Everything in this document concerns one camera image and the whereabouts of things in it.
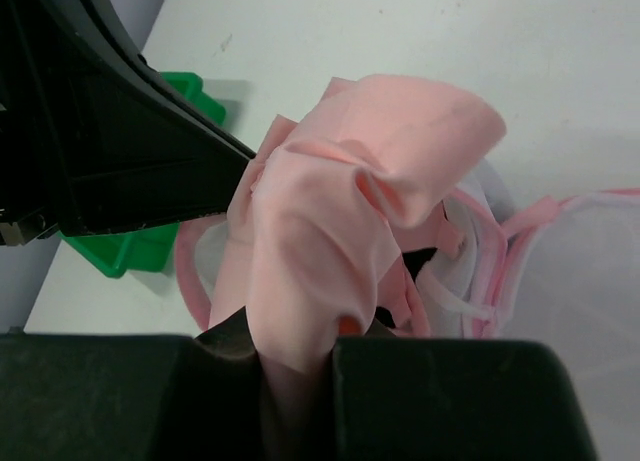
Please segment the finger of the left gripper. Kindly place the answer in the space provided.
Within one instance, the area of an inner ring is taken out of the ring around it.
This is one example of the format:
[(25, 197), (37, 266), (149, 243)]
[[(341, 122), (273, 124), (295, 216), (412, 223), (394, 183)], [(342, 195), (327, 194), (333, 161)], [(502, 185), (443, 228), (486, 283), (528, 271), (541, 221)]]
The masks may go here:
[(151, 68), (110, 0), (1, 0), (1, 241), (224, 212), (253, 152)]

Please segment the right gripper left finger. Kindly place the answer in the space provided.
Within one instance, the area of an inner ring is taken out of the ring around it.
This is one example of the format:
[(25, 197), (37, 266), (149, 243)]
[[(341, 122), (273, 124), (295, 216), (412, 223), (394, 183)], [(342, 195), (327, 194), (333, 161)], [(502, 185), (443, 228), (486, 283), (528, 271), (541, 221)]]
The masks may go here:
[(198, 337), (6, 334), (5, 460), (259, 460), (245, 314)]

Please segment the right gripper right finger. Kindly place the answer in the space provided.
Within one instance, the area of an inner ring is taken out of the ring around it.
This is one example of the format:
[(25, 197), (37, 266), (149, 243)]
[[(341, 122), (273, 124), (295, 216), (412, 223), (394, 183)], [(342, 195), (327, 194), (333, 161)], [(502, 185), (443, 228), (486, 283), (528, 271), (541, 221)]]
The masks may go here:
[(345, 336), (335, 460), (595, 460), (569, 374), (528, 341)]

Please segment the pink garment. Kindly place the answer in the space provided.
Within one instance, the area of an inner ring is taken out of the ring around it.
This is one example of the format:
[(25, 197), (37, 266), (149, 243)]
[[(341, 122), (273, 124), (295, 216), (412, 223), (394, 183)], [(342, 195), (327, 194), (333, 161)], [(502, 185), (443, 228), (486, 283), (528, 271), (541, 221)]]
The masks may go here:
[(333, 79), (301, 121), (273, 121), (227, 212), (210, 314), (246, 313), (270, 459), (319, 452), (312, 413), (340, 335), (378, 307), (430, 334), (401, 256), (450, 234), (442, 199), (505, 131), (480, 97), (395, 75)]

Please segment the black bra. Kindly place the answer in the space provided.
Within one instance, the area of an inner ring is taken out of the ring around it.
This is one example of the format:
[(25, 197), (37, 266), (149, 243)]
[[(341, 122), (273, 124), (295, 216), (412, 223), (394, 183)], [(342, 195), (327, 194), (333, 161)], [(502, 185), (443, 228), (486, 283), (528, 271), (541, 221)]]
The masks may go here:
[(416, 280), (422, 269), (437, 253), (436, 248), (405, 252), (387, 273), (380, 288), (375, 319), (400, 335), (424, 336), (428, 317)]

